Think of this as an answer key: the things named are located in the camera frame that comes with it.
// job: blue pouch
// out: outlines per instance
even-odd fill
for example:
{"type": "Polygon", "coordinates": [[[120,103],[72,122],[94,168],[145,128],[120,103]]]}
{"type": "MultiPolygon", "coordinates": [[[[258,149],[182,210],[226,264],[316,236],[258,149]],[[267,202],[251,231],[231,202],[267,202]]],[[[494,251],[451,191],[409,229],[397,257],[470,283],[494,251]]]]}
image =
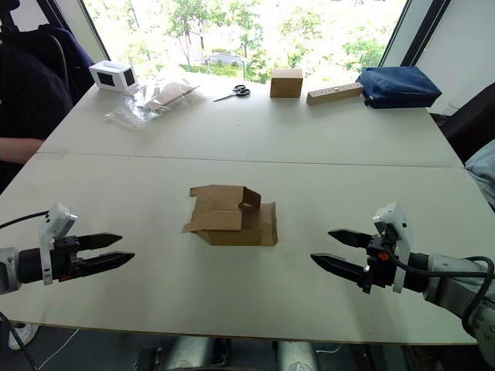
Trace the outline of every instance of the blue pouch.
{"type": "Polygon", "coordinates": [[[364,103],[372,108],[431,107],[442,95],[416,66],[366,67],[357,81],[364,87],[364,103]]]}

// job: floor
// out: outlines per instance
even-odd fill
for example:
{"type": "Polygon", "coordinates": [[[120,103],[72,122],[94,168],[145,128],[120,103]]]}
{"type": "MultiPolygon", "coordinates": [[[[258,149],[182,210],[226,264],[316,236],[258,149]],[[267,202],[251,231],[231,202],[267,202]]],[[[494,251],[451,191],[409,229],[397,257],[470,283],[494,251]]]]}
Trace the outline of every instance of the floor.
{"type": "MultiPolygon", "coordinates": [[[[53,354],[74,332],[67,328],[42,327],[28,349],[38,365],[53,354]]],[[[19,351],[8,348],[7,332],[2,326],[2,371],[29,371],[29,365],[19,351]]],[[[141,347],[161,346],[167,353],[175,337],[123,332],[80,330],[70,342],[54,356],[43,371],[133,371],[141,347]]],[[[372,370],[364,345],[315,344],[322,371],[372,370]]],[[[379,347],[370,351],[376,358],[375,370],[406,371],[405,360],[398,346],[379,347]]],[[[275,370],[275,352],[271,341],[233,339],[230,366],[251,367],[259,370],[275,370]]]]}

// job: black cable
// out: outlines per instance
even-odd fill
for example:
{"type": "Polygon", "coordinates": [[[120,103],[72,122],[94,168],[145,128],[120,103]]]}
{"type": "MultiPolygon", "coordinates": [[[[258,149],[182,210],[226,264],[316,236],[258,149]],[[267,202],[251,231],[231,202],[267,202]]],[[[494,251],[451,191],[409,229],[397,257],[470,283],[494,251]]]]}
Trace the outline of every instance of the black cable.
{"type": "Polygon", "coordinates": [[[397,265],[399,268],[402,268],[403,270],[409,273],[426,276],[426,277],[483,277],[484,280],[483,283],[481,284],[480,289],[474,296],[473,300],[469,303],[467,308],[464,310],[463,316],[461,317],[464,330],[472,337],[474,337],[471,328],[469,328],[469,317],[471,317],[476,307],[483,300],[485,294],[488,292],[488,289],[490,288],[492,280],[495,278],[495,264],[493,264],[493,261],[490,258],[488,257],[465,258],[466,260],[471,260],[471,261],[476,261],[476,260],[484,261],[487,265],[486,272],[457,272],[457,271],[434,272],[434,271],[425,271],[423,269],[411,267],[407,264],[402,263],[399,259],[397,259],[397,257],[394,255],[394,253],[391,250],[391,246],[393,246],[393,244],[391,243],[390,238],[388,237],[388,232],[386,230],[383,236],[383,243],[381,246],[385,249],[393,264],[397,265]]]}
{"type": "Polygon", "coordinates": [[[463,272],[457,272],[457,271],[434,272],[434,271],[426,271],[424,269],[411,267],[410,265],[402,263],[392,252],[392,247],[395,246],[394,241],[396,239],[391,238],[391,235],[396,237],[397,233],[395,232],[395,230],[393,230],[393,229],[391,230],[390,227],[387,226],[385,228],[385,231],[381,235],[381,237],[382,237],[381,246],[387,252],[388,256],[390,257],[391,262],[394,263],[395,265],[397,265],[399,268],[402,268],[406,272],[418,274],[418,275],[426,276],[426,277],[481,277],[481,278],[485,278],[488,275],[487,272],[465,272],[465,271],[463,271],[463,272]]]}
{"type": "Polygon", "coordinates": [[[17,219],[11,220],[10,222],[0,224],[0,229],[5,228],[6,226],[11,226],[12,224],[23,222],[24,220],[27,220],[27,219],[32,219],[32,218],[36,218],[38,216],[46,215],[47,213],[48,213],[48,210],[47,211],[42,211],[41,213],[29,214],[29,215],[23,216],[21,218],[17,218],[17,219]]]}
{"type": "Polygon", "coordinates": [[[7,327],[9,327],[10,332],[14,336],[14,339],[17,341],[17,344],[21,347],[22,352],[24,353],[24,356],[26,356],[29,365],[31,366],[31,369],[33,371],[39,371],[38,366],[34,362],[34,359],[31,357],[31,354],[29,354],[28,349],[24,345],[24,342],[22,342],[22,339],[20,338],[19,334],[17,331],[14,329],[14,326],[12,326],[12,323],[10,323],[10,320],[0,311],[0,318],[2,321],[7,324],[7,327]]]}
{"type": "Polygon", "coordinates": [[[476,310],[476,307],[481,303],[481,301],[485,297],[486,292],[490,288],[492,280],[495,277],[495,266],[493,265],[493,261],[487,257],[467,257],[466,259],[471,261],[481,260],[484,261],[487,265],[486,277],[481,285],[481,288],[478,290],[473,300],[469,303],[463,313],[463,328],[468,334],[474,337],[471,328],[469,328],[469,317],[471,317],[473,312],[476,310]]]}

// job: person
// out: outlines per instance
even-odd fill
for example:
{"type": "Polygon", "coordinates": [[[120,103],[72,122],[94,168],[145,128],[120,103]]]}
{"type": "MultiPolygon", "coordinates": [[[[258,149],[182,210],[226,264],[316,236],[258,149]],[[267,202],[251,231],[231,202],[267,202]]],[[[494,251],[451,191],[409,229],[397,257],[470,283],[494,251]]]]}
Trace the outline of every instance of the person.
{"type": "Polygon", "coordinates": [[[0,40],[0,194],[72,105],[62,79],[0,40]]]}
{"type": "Polygon", "coordinates": [[[495,139],[467,160],[466,170],[495,210],[495,139]]]}

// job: table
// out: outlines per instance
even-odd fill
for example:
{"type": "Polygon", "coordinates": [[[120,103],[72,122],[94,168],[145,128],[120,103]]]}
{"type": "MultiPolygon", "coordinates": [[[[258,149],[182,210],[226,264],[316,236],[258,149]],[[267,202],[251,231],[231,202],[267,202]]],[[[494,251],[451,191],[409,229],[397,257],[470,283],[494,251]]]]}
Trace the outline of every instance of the table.
{"type": "MultiPolygon", "coordinates": [[[[12,320],[176,334],[408,344],[474,343],[460,320],[413,292],[366,295],[312,252],[365,265],[364,250],[326,232],[374,233],[377,208],[400,201],[414,252],[493,256],[495,217],[461,168],[285,164],[40,153],[0,196],[0,223],[59,200],[71,233],[108,231],[135,257],[114,271],[2,296],[12,320]],[[211,247],[181,233],[189,187],[246,185],[277,202],[274,247],[211,247]]],[[[38,246],[39,220],[2,231],[2,246],[38,246]]]]}
{"type": "Polygon", "coordinates": [[[256,162],[462,167],[425,109],[374,110],[361,97],[310,107],[269,99],[269,85],[246,83],[247,98],[213,103],[239,81],[201,77],[204,99],[143,131],[105,114],[119,94],[93,86],[41,152],[256,162]]]}

